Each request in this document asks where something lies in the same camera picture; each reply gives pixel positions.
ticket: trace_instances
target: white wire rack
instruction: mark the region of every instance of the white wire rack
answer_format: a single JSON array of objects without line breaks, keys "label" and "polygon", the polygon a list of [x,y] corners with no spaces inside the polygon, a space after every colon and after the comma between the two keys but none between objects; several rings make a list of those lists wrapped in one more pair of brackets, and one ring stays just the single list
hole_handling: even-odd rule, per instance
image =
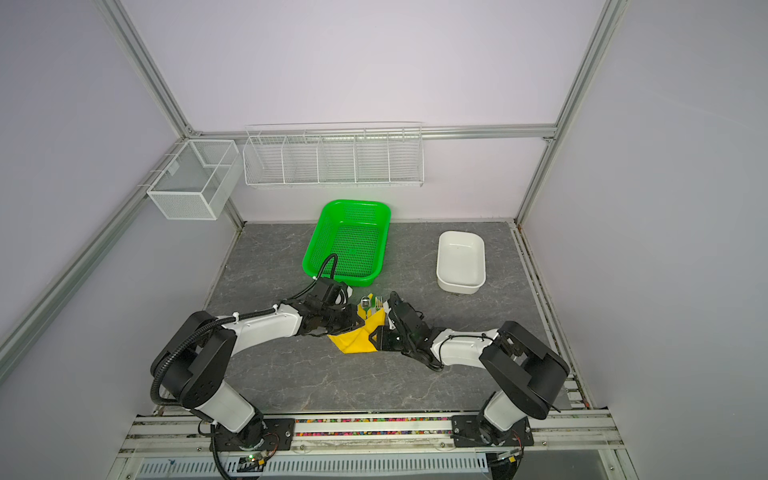
[{"label": "white wire rack", "polygon": [[343,129],[313,134],[258,131],[243,146],[251,187],[424,183],[421,127]]},{"label": "white wire rack", "polygon": [[188,140],[147,194],[169,220],[216,220],[243,174],[232,140]]}]

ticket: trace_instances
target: black mounting plate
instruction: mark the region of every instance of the black mounting plate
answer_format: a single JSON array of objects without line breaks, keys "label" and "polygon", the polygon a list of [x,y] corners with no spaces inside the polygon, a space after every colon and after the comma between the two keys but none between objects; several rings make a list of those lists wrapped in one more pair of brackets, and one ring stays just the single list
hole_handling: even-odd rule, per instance
[{"label": "black mounting plate", "polygon": [[[293,427],[296,425],[295,419],[264,419],[266,429],[264,430],[264,441],[257,446],[256,450],[267,450],[271,452],[277,442],[277,450],[290,450],[290,443],[293,440]],[[225,429],[222,425],[216,425],[214,430],[216,435],[216,450],[219,452],[243,452],[237,445],[227,440],[236,434]]]},{"label": "black mounting plate", "polygon": [[[480,438],[477,415],[454,415],[451,417],[451,427],[453,428],[453,433],[451,434],[453,444],[457,447],[489,446]],[[518,420],[512,426],[512,431],[518,434],[524,447],[533,445],[533,435],[531,434],[528,417]],[[518,446],[518,439],[514,435],[510,435],[508,439],[497,446],[516,447]]]}]

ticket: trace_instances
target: white plastic container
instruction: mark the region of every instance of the white plastic container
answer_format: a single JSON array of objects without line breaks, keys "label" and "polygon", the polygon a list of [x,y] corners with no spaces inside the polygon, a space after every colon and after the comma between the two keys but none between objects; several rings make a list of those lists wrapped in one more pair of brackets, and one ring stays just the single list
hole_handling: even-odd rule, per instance
[{"label": "white plastic container", "polygon": [[449,230],[437,247],[437,284],[446,292],[477,292],[485,283],[485,242],[469,232]]}]

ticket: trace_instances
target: green plastic basket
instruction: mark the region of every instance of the green plastic basket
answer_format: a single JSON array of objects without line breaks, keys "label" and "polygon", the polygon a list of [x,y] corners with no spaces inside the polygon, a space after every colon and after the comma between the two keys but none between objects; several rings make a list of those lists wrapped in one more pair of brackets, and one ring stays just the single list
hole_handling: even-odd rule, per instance
[{"label": "green plastic basket", "polygon": [[[350,286],[368,286],[381,273],[392,211],[385,204],[334,200],[323,208],[306,249],[302,266],[316,276],[331,254],[339,256],[336,279]],[[329,262],[323,275],[330,274]]]}]

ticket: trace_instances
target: table surface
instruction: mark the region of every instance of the table surface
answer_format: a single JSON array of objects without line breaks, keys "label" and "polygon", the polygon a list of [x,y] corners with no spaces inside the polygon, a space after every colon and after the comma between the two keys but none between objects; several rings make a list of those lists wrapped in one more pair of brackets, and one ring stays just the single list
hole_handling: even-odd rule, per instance
[{"label": "table surface", "polygon": [[[313,224],[250,224],[237,241],[208,312],[228,315],[273,305],[311,279],[301,263]],[[461,230],[485,241],[486,281],[473,295],[437,285],[440,234]],[[509,225],[393,223],[384,267],[353,299],[396,291],[430,325],[482,331],[515,320],[547,342]],[[394,352],[344,355],[327,338],[275,339],[233,356],[227,381],[262,412],[351,410],[479,410],[498,385],[484,369],[447,366],[433,372]],[[569,408],[567,396],[555,403]]]}]

